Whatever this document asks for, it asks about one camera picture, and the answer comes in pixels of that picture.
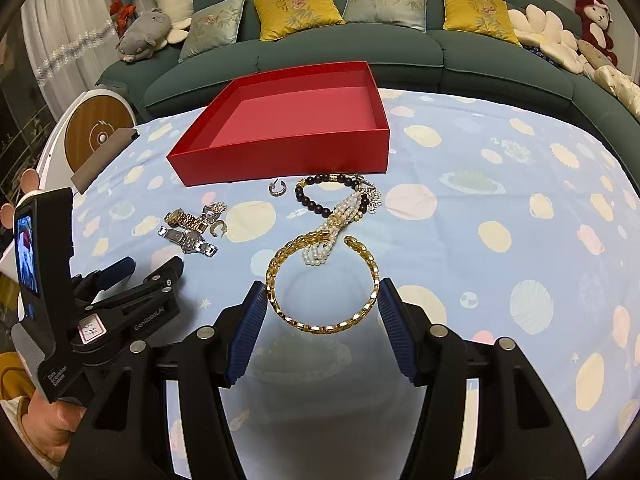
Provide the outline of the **person's left hand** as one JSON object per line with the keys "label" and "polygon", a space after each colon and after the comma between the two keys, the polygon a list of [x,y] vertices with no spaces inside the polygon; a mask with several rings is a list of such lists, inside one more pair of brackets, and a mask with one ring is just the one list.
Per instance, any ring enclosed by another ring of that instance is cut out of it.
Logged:
{"label": "person's left hand", "polygon": [[49,403],[36,390],[26,414],[22,416],[23,429],[39,453],[53,463],[61,463],[86,411],[86,408],[75,403]]}

